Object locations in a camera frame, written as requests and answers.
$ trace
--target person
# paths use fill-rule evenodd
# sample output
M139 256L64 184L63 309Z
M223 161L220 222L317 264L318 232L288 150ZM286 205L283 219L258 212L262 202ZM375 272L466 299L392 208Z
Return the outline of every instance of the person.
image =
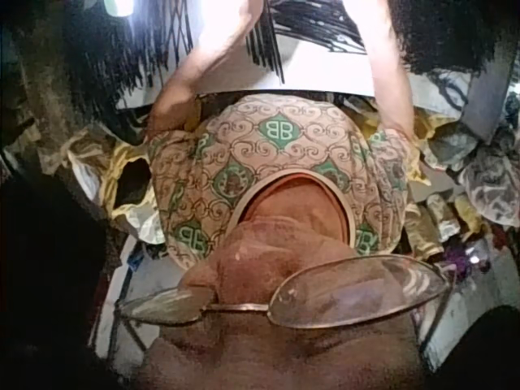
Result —
M167 247L220 304L266 304L290 275L389 254L401 237L414 137L408 76L388 0L343 0L361 33L381 125L371 139L339 108L251 94L184 130L201 79L243 42L263 0L222 1L158 96L147 141ZM345 69L334 77L355 77ZM143 388L423 388L410 314L362 327L295 330L255 313L163 327Z

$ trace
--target skin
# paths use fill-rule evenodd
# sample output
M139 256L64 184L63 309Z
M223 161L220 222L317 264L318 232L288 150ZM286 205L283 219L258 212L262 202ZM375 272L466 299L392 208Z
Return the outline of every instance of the skin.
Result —
M218 24L208 27L168 81L150 116L150 137L184 123L201 78L244 40L262 12L262 0L221 3L235 17L224 32L217 33ZM382 125L413 138L410 83L387 0L344 0L344 5L366 45ZM324 221L313 223L305 215L262 205L256 217L241 223L181 284L212 288L220 303L268 303L292 273L345 254L356 256ZM283 234L270 230L268 222L276 218L286 224ZM188 326L163 328L136 385L172 390L411 389L423 388L423 372L406 314L371 325L315 331L277 327L260 314L207 314Z

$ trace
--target yellow fabric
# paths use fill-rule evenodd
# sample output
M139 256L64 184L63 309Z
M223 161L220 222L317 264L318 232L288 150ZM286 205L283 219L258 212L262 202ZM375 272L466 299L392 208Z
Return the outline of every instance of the yellow fabric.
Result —
M427 200L427 208L434 224L440 234L440 241L446 242L449 237L457 235L461 231L457 217L439 193L433 193Z
M102 177L102 185L99 190L101 206L121 230L129 232L150 244L162 244L165 238L160 226L157 200L151 181L148 183L145 196L139 204L127 204L114 208L118 182L123 174L124 167L140 158L150 164L147 148L144 144L135 147L119 142L115 146L110 159L110 166Z
M408 204L406 207L405 230L414 256L426 261L434 254L441 254L444 248L431 216L423 206Z
M459 217L468 225L469 231L464 238L467 239L472 234L479 233L483 227L483 218L473 207L467 194L457 196L454 203Z
M359 127L365 139L372 137L380 125L379 113L375 99L361 99L357 96L349 97L341 110ZM430 180L420 167L420 150L424 152L427 140L432 138L436 129L444 124L455 121L442 114L437 114L423 108L415 108L415 136L417 149L412 149L410 165L407 167L408 181L416 181L431 186Z

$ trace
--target glasses lens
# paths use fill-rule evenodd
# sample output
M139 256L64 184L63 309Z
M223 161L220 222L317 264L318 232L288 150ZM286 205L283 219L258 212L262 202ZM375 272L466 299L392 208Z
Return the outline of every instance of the glasses lens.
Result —
M127 319L156 325L182 325L197 321L215 298L208 288L172 288L120 306Z
M414 323L416 325L417 338L420 345L419 351L421 353L429 345L444 312L450 305L449 298L451 297L451 292L457 280L456 266L444 266L441 267L441 270L449 281L448 291L414 310Z
M273 323L300 329L351 325L420 306L448 288L436 269L410 258L352 258L286 280L268 315Z

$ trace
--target fabric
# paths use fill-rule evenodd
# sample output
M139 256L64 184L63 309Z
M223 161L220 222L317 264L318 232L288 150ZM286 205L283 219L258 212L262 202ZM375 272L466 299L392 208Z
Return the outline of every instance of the fabric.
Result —
M461 122L447 123L438 128L428 146L441 165L454 165L470 154L479 143L471 130Z
M348 96L344 99L341 110L359 127L365 139L369 139L377 132L380 117L377 112L375 99L362 98L355 95ZM420 167L421 152L425 156L424 161L426 164L433 169L445 171L446 167L442 167L431 152L428 140L436 134L437 128L450 124L455 119L417 107L415 107L414 115L415 145L417 148L411 150L412 157L407 167L406 176L408 181L415 181L430 186L430 180Z
M520 229L510 228L505 233L507 236L507 247L513 254L513 258L517 263L520 263Z
M520 113L520 100L515 92L510 92L504 104L504 121L511 128L518 128L518 114Z
M520 227L520 132L498 130L459 175L477 211L492 222Z
M457 281L463 281L471 273L471 263L466 254L466 247L459 241L450 242L444 252L444 258L457 267Z
M157 201L151 180L141 183L145 187L144 197L136 202L116 204L118 187L125 167L139 160L149 161L145 152L145 145L134 147L123 142L116 145L99 190L100 202L109 217L116 221L123 230L130 232L144 242L158 245L164 243L166 239L161 229Z
M462 193L455 197L455 210L457 210L458 216L468 226L467 236L477 234L482 230L483 220L477 209L473 207L467 194Z
M502 250L504 247L508 246L507 235L502 226L491 223L491 231L493 235L493 246L495 249Z
M439 232L424 206L409 204L406 207L405 230L414 256L426 261L435 254L442 254Z
M194 133L149 140L149 157L168 250L183 268L214 250L255 195L293 173L338 197L360 254L391 252L401 236L409 142L383 129L366 141L330 103L244 97Z
M15 142L7 145L6 150L22 159L27 159L28 154L32 150L36 150L42 173L53 176L62 165L67 165L67 151L70 145L83 137L85 133L86 130L81 130L65 140L62 145L54 145L52 136L42 136L35 122L28 126Z
M426 200L428 211L439 231L440 242L446 242L449 237L461 231L457 217L449 208L448 203L438 193L433 193Z
M150 178L125 175L127 168L140 161L150 174L144 145L134 147L85 130L62 149L86 197L119 230L150 244L164 243Z

